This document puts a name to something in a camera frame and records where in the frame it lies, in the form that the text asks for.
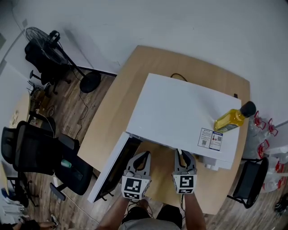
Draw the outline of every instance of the person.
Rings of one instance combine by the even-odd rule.
[[[51,230],[60,225],[54,215],[51,215],[52,221],[37,223],[35,220],[26,221],[18,224],[0,224],[1,230]]]
[[[185,194],[184,197],[187,230],[205,230],[206,223],[195,194]],[[179,230],[182,228],[182,215],[177,207],[166,204],[157,218],[152,219],[147,211],[148,202],[143,199],[124,217],[128,204],[129,199],[120,195],[96,230]]]

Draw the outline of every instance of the wooden floor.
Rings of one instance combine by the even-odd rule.
[[[67,77],[72,80],[71,84],[68,85],[65,82],[60,82],[57,87],[58,95],[52,96],[49,106],[55,106],[53,118],[56,122],[56,136],[60,133],[64,133],[75,138],[81,127],[80,119],[84,117],[84,114],[86,113],[86,107],[79,98],[79,81],[72,72],[70,72]],[[85,119],[82,120],[83,128],[77,136],[80,143],[113,80],[114,77],[103,75],[100,86],[94,92],[89,94],[81,93],[81,98],[89,107],[89,111],[87,112]],[[98,200],[93,204],[89,203],[87,197],[95,183],[95,178],[92,178],[89,189],[83,196],[76,195],[68,188],[64,189],[64,192],[68,197],[81,209],[87,212],[94,219],[93,220],[81,211],[69,198],[64,202],[61,202],[54,194],[51,195],[49,183],[53,182],[52,176],[28,173],[27,177],[33,181],[31,185],[32,192],[40,196],[40,198],[35,200],[40,207],[35,208],[30,204],[28,207],[28,214],[36,221],[46,221],[49,218],[50,213],[53,213],[61,223],[59,229],[63,230],[70,228],[80,230],[95,229],[98,225],[97,222],[101,221],[105,212],[111,207],[117,196],[121,193],[121,188],[118,186],[112,192],[114,197],[106,196],[107,201]],[[231,188],[231,194],[233,193],[236,183],[237,179]],[[281,195],[287,192],[288,186],[286,184],[286,186],[279,191],[260,194],[257,202],[250,209],[245,209],[243,205],[227,198],[217,215],[205,215],[207,229],[272,230],[275,227],[275,230],[282,230],[288,223],[288,216],[277,217],[273,212],[273,207]],[[150,200],[149,204],[154,217],[156,217],[162,207],[162,203]]]

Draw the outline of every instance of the small bottle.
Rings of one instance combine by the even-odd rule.
[[[225,133],[243,125],[245,118],[250,117],[255,113],[256,106],[253,102],[249,101],[239,110],[231,109],[228,113],[217,119],[214,123],[214,130]]]

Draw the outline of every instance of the black bottle cap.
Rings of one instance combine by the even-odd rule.
[[[244,117],[250,117],[256,113],[256,106],[253,102],[248,101],[241,107],[240,112]]]

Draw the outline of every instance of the white wall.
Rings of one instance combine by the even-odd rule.
[[[288,118],[285,0],[22,0],[14,12],[74,40],[88,64],[64,49],[80,66],[117,73],[137,45],[163,48],[244,77],[262,115]]]

